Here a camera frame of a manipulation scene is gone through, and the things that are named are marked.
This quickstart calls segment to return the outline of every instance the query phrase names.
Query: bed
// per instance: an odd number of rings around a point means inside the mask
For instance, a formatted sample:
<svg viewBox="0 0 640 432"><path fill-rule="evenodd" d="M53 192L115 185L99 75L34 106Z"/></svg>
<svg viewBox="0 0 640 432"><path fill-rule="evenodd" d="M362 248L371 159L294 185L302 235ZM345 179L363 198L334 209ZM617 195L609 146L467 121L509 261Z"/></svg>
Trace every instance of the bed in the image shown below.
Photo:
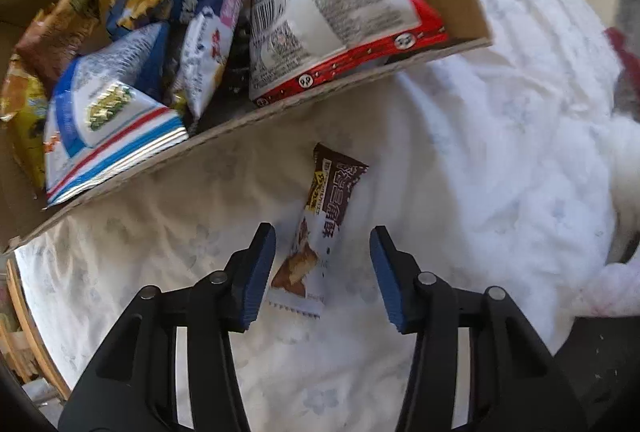
<svg viewBox="0 0 640 432"><path fill-rule="evenodd" d="M556 352L615 229L601 135L620 66L584 0L481 2L492 47L241 129L19 248L26 301L64 381L74 386L142 286L193 285L261 221L276 228L275 272L319 141L370 169L354 189L321 319L265 303L232 337L254 430L394 427L414 339L386 319L367 247L377 224L455 287L506 288ZM178 417L190 425L178 338Z"/></svg>

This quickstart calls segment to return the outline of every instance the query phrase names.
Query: wrinkled fabric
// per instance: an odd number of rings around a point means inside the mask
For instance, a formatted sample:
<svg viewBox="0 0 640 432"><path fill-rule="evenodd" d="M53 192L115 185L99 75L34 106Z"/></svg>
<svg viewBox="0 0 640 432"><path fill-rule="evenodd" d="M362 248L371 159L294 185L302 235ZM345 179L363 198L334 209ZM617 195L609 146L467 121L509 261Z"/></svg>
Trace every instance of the wrinkled fabric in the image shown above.
<svg viewBox="0 0 640 432"><path fill-rule="evenodd" d="M233 335L253 430L388 431L414 348L387 318L368 236L455 287L502 285L556 351L606 261L615 215L598 134L619 65L584 0L481 0L493 47L416 65L197 147L17 250L44 343L73 386L146 284L193 285L276 228L289 251L322 142L370 165L306 320L264 304ZM180 420L190 424L184 343Z"/></svg>

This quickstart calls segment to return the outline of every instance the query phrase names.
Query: chocolate picture on wrapper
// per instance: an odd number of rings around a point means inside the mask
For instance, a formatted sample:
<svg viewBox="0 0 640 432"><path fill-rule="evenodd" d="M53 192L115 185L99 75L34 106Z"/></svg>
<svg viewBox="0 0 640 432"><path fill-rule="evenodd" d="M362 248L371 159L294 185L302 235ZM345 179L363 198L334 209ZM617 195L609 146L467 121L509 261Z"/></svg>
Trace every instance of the chocolate picture on wrapper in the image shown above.
<svg viewBox="0 0 640 432"><path fill-rule="evenodd" d="M283 309L319 317L324 273L335 255L351 191L368 166L318 144L316 170L291 251L271 281L267 298Z"/></svg>

